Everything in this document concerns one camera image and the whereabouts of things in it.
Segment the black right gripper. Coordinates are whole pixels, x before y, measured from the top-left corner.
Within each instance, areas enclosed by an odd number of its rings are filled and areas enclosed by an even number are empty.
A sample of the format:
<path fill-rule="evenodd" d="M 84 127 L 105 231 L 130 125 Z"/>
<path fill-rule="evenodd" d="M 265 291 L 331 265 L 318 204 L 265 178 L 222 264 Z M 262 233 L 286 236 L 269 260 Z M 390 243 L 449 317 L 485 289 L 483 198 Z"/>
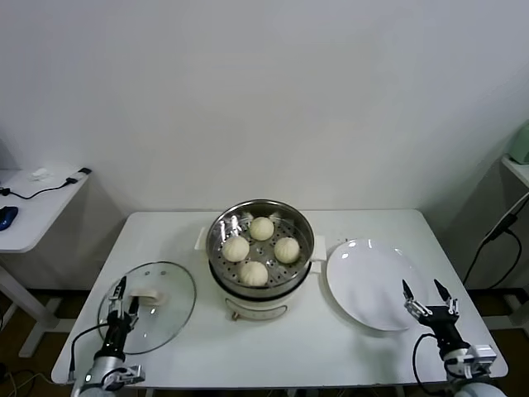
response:
<path fill-rule="evenodd" d="M 449 290 L 437 279 L 434 284 L 446 306 L 425 306 L 415 300 L 406 280 L 402 280 L 404 307 L 415 318 L 421 319 L 421 325 L 430 328 L 439 348 L 469 348 L 456 328 L 459 319 L 459 302 L 451 296 Z"/>

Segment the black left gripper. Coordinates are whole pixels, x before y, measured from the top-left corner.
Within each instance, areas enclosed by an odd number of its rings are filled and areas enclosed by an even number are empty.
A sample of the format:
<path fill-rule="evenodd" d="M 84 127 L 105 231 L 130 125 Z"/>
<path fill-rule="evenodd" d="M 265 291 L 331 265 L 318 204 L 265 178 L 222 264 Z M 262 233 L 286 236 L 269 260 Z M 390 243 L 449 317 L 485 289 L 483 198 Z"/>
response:
<path fill-rule="evenodd" d="M 108 329 L 102 345 L 103 352 L 124 352 L 126 336 L 138 320 L 139 299 L 132 298 L 128 312 L 124 313 L 123 296 L 126 289 L 126 276 L 117 282 L 108 298 Z"/>

